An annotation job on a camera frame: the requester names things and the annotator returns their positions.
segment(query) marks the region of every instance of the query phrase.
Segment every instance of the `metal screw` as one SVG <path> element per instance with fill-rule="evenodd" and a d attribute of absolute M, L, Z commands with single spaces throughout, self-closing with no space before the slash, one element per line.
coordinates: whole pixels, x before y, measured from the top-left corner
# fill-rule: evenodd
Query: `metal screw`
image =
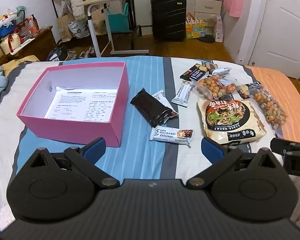
<path fill-rule="evenodd" d="M 117 184 L 117 180 L 114 178 L 104 178 L 101 181 L 102 185 L 104 186 L 114 186 L 115 184 Z"/>
<path fill-rule="evenodd" d="M 204 180 L 201 178 L 192 178 L 189 179 L 189 183 L 192 186 L 202 186 L 204 184 Z"/>

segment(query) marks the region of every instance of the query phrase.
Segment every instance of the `ribbed black surface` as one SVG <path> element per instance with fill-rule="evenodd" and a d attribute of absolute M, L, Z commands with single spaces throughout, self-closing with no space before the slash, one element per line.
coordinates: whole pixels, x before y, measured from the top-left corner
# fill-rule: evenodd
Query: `ribbed black surface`
<path fill-rule="evenodd" d="M 101 191 L 92 206 L 75 218 L 50 225 L 15 221 L 4 240 L 298 240 L 289 220 L 250 224 L 216 209 L 203 191 L 180 180 L 125 180 Z"/>
<path fill-rule="evenodd" d="M 183 40 L 186 5 L 186 0 L 151 0 L 153 36 L 162 40 Z"/>

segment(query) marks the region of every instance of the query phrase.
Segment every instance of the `orange stripe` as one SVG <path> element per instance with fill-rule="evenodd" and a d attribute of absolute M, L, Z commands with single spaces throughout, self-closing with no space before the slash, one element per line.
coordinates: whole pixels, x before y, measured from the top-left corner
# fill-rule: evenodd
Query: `orange stripe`
<path fill-rule="evenodd" d="M 300 142 L 300 95 L 292 82 L 283 73 L 273 69 L 247 68 L 252 70 L 255 78 L 288 114 L 288 120 L 282 126 L 284 139 Z"/>

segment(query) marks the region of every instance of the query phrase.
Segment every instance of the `teal bag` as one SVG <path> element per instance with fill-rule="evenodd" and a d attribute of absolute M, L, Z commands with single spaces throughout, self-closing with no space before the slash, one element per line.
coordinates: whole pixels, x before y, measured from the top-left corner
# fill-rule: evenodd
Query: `teal bag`
<path fill-rule="evenodd" d="M 124 5 L 123 13 L 111 14 L 108 10 L 109 24 L 112 33 L 127 33 L 129 30 L 128 3 Z"/>

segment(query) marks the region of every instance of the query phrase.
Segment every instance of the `white paper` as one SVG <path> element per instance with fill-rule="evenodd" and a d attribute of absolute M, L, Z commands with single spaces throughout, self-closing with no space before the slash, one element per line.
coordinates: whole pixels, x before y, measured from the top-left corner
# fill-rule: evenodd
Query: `white paper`
<path fill-rule="evenodd" d="M 56 94 L 45 118 L 109 122 L 117 89 L 63 89 Z"/>

